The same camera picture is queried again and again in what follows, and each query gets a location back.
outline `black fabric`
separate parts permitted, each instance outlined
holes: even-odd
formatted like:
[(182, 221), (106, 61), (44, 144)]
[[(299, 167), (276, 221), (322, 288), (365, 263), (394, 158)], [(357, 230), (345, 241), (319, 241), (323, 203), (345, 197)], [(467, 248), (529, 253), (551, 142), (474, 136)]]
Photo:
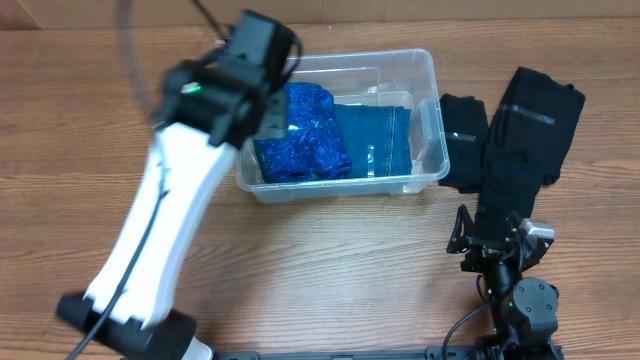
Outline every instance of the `black fabric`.
[(543, 180), (543, 166), (526, 152), (495, 147), (486, 162), (476, 212), (477, 235), (499, 239), (507, 235), (511, 211), (528, 218)]
[(461, 194), (477, 193), (482, 185), (482, 152), (489, 130), (484, 103), (473, 96), (444, 94), (440, 107), (451, 162), (449, 174), (440, 185), (455, 187)]
[(528, 152), (542, 163), (543, 184), (555, 183), (584, 102), (585, 96), (572, 85), (560, 85), (546, 74), (518, 68), (493, 117), (487, 152), (495, 146)]
[(476, 137), (474, 142), (447, 137), (451, 171), (440, 185), (461, 193), (480, 191), (477, 236), (502, 239), (510, 231), (507, 217), (512, 211), (531, 216), (540, 186), (560, 177), (584, 102), (572, 85), (522, 67), (488, 132), (482, 102), (449, 94), (440, 99), (445, 132)]

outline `plastic storage bin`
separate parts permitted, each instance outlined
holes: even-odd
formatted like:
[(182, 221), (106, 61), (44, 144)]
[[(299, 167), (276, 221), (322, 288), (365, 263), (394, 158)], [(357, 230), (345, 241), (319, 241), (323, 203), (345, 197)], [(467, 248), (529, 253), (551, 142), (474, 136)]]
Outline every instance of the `plastic storage bin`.
[(363, 194), (415, 194), (449, 172), (438, 89), (431, 54), (423, 49), (305, 56), (292, 81), (316, 83), (336, 104), (403, 106), (412, 110), (411, 175), (267, 184), (252, 141), (240, 151), (238, 185), (261, 202)]

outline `black cable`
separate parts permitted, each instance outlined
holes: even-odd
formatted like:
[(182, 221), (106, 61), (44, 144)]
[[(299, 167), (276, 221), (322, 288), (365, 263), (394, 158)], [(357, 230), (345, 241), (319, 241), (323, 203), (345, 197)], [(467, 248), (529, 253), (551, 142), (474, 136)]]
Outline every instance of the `black cable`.
[[(510, 223), (515, 224), (517, 227), (519, 227), (520, 224), (522, 223), (522, 218), (515, 211), (512, 211), (509, 214), (509, 217), (510, 217)], [(516, 236), (520, 240), (518, 242), (518, 248), (519, 248), (519, 251), (520, 251), (520, 255), (519, 255), (519, 259), (518, 259), (518, 272), (521, 273), (522, 270), (524, 269), (524, 236), (522, 236), (521, 234), (518, 234)]]
[[(119, 28), (119, 32), (120, 32), (120, 41), (119, 41), (119, 45), (121, 48), (121, 53), (122, 53), (122, 57), (123, 57), (123, 61), (126, 65), (127, 68), (127, 75), (129, 77), (129, 81), (131, 82), (131, 85), (134, 89), (134, 92), (136, 94), (136, 98), (138, 99), (138, 102), (140, 104), (140, 106), (142, 107), (143, 111), (145, 112), (145, 115), (151, 119), (151, 99), (148, 96), (148, 94), (146, 93), (146, 87), (144, 86), (145, 82), (144, 79), (142, 77), (142, 75), (140, 74), (139, 70), (138, 70), (138, 66), (137, 66), (137, 62), (135, 59), (135, 54), (133, 52), (133, 47), (131, 44), (131, 34), (129, 32), (129, 19), (131, 18), (131, 9), (133, 6), (133, 0), (119, 0), (118, 1), (118, 8), (117, 8), (117, 23), (118, 23), (118, 28)], [(144, 245), (146, 244), (148, 238), (149, 238), (149, 234), (151, 233), (151, 229), (153, 228), (153, 224), (155, 223), (156, 217), (158, 215), (158, 210), (160, 209), (160, 203), (162, 202), (162, 199), (164, 198), (164, 196), (167, 194), (167, 191), (165, 191), (165, 181), (166, 181), (166, 173), (167, 173), (167, 168), (166, 168), (166, 164), (167, 164), (167, 159), (166, 159), (166, 154), (165, 154), (165, 150), (164, 150), (164, 145), (162, 144), (161, 139), (157, 136), (157, 134), (154, 132), (154, 138), (155, 138), (155, 144), (158, 148), (159, 151), (159, 155), (160, 155), (160, 163), (158, 164), (158, 166), (160, 166), (160, 181), (158, 183), (158, 197), (156, 199), (156, 203), (153, 207), (153, 212), (151, 213), (151, 218), (149, 219), (149, 222), (147, 223), (147, 227), (144, 230), (144, 233), (142, 235), (142, 238), (140, 239), (140, 243), (138, 243), (138, 246), (136, 247), (136, 250), (134, 251), (133, 255), (131, 256), (131, 260), (129, 261), (129, 264), (127, 265), (127, 268), (125, 269), (124, 273), (122, 274), (122, 278), (120, 279), (120, 282), (118, 283), (118, 285), (116, 286), (115, 291), (113, 292), (113, 296), (111, 297), (111, 300), (109, 300), (109, 303), (107, 304), (107, 307), (105, 307), (105, 309), (102, 311), (102, 314), (100, 315), (100, 318), (98, 318), (98, 320), (96, 321), (96, 323), (93, 325), (93, 327), (91, 328), (91, 330), (89, 330), (89, 332), (87, 333), (87, 335), (84, 337), (84, 339), (82, 339), (82, 341), (73, 349), (73, 351), (71, 351), (71, 353), (69, 354), (69, 356), (67, 356), (67, 360), (73, 360), (76, 357), (78, 357), (78, 355), (80, 355), (80, 353), (82, 353), (82, 351), (84, 350), (85, 347), (87, 347), (87, 345), (89, 344), (89, 342), (96, 336), (96, 334), (98, 333), (98, 331), (100, 330), (100, 328), (102, 327), (102, 325), (104, 324), (105, 321), (107, 321), (107, 319), (109, 318), (109, 315), (111, 314), (111, 312), (113, 311), (113, 308), (116, 306), (116, 303), (118, 302), (118, 300), (120, 299), (120, 296), (122, 296), (122, 294), (124, 294), (126, 292), (125, 290), (125, 286), (127, 284), (127, 282), (129, 281), (129, 277), (131, 276), (131, 273), (133, 272), (133, 269), (138, 261), (138, 258), (140, 257), (140, 254), (142, 253), (142, 249), (144, 248)]]
[(447, 333), (447, 336), (444, 338), (444, 342), (442, 343), (442, 359), (443, 360), (447, 360), (447, 345), (449, 344), (449, 340), (451, 339), (451, 336), (453, 336), (453, 333), (456, 332), (456, 330), (458, 330), (458, 328), (462, 324), (464, 324), (468, 320), (473, 319), (478, 314), (481, 314), (483, 311), (485, 311), (488, 308), (490, 308), (493, 305), (494, 302), (496, 302), (496, 301), (494, 300), (491, 303), (486, 303), (486, 304), (482, 305), (481, 307), (473, 310), (472, 312), (470, 312), (467, 315), (465, 315), (462, 319), (458, 320), (458, 322), (455, 325), (453, 325), (451, 330), (449, 330), (449, 332)]
[(511, 251), (509, 251), (507, 254), (504, 254), (500, 257), (500, 263), (504, 263), (505, 261), (509, 260), (510, 258), (514, 257), (516, 254), (516, 251), (518, 251), (520, 247), (519, 246), (512, 246), (511, 247)]
[(218, 34), (218, 37), (220, 37), (221, 40), (226, 40), (228, 35), (222, 32), (220, 25), (213, 18), (209, 10), (207, 10), (207, 8), (205, 8), (204, 5), (202, 5), (200, 0), (191, 0), (191, 2), (193, 3), (193, 5), (195, 5), (195, 7), (198, 8), (202, 16), (204, 16), (204, 18), (209, 23), (209, 26), (211, 26), (211, 28), (216, 32), (216, 34)]
[(135, 267), (136, 262), (140, 257), (140, 254), (142, 253), (144, 244), (147, 242), (147, 239), (149, 238), (149, 234), (151, 233), (151, 228), (153, 227), (153, 223), (155, 222), (156, 216), (158, 215), (160, 202), (162, 202), (162, 198), (163, 198), (162, 194), (163, 193), (161, 193), (161, 195), (159, 195), (158, 199), (156, 200), (156, 204), (153, 208), (153, 213), (151, 214), (151, 219), (147, 224), (147, 228), (144, 230), (144, 235), (142, 235), (142, 239), (140, 240), (140, 243), (138, 244), (136, 251), (133, 253), (133, 256), (131, 257), (131, 261), (129, 261), (129, 265), (127, 266), (126, 270), (124, 271), (124, 274), (122, 275), (122, 279), (120, 279), (118, 286), (116, 286), (116, 290), (114, 291), (113, 296), (109, 301), (109, 304), (107, 304), (107, 307), (104, 308), (104, 310), (102, 311), (102, 315), (100, 315), (100, 318), (98, 319), (98, 321), (96, 321), (95, 325), (93, 325), (93, 327), (84, 337), (84, 339), (82, 339), (82, 341), (73, 349), (73, 351), (71, 351), (71, 353), (67, 357), (67, 360), (73, 360), (76, 357), (78, 357), (80, 353), (82, 353), (82, 350), (84, 350), (84, 348), (87, 347), (89, 342), (96, 336), (96, 334), (98, 333), (98, 331), (100, 330), (104, 322), (107, 321), (107, 319), (109, 318), (109, 315), (111, 314), (111, 311), (113, 311), (113, 308), (116, 306), (116, 303), (120, 299), (120, 296), (126, 292), (124, 290), (124, 287), (127, 284), (127, 281), (129, 281), (129, 276), (131, 275), (131, 272), (133, 271), (133, 268)]
[(484, 294), (482, 293), (482, 289), (480, 288), (480, 279), (482, 279), (482, 274), (478, 275), (478, 277), (476, 278), (476, 290), (478, 290), (478, 295), (480, 295), (480, 297), (482, 298), (482, 300), (484, 300), (484, 302), (489, 302), (489, 300), (484, 297)]
[[(523, 269), (523, 263), (524, 263), (524, 240), (521, 237), (520, 238), (520, 242), (519, 242), (519, 262), (518, 262), (518, 271), (522, 272)], [(478, 275), (478, 277), (476, 278), (476, 289), (478, 290), (478, 293), (480, 292), (480, 278), (482, 275)], [(487, 310), (488, 308), (493, 307), (494, 305), (497, 305), (498, 303), (500, 303), (500, 301), (502, 301), (502, 299), (504, 299), (505, 296), (507, 296), (509, 293), (511, 293), (511, 291), (513, 290), (513, 287), (515, 286), (515, 284), (512, 284), (511, 287), (509, 288), (509, 290), (507, 290), (504, 294), (502, 294), (502, 296), (500, 296), (499, 298), (494, 298), (493, 301), (488, 302), (484, 305), (482, 305), (481, 307), (477, 308), (476, 310), (470, 312), (469, 314), (465, 315), (465, 317), (463, 317), (462, 319), (458, 320), (458, 322), (453, 325), (453, 327), (451, 328), (451, 330), (449, 330), (449, 332), (447, 333), (447, 336), (444, 338), (444, 342), (442, 343), (442, 360), (447, 360), (447, 345), (449, 344), (449, 340), (451, 339), (451, 336), (453, 336), (453, 333), (458, 330), (458, 328), (464, 324), (466, 321), (473, 319), (476, 315), (482, 313), (483, 311)]]

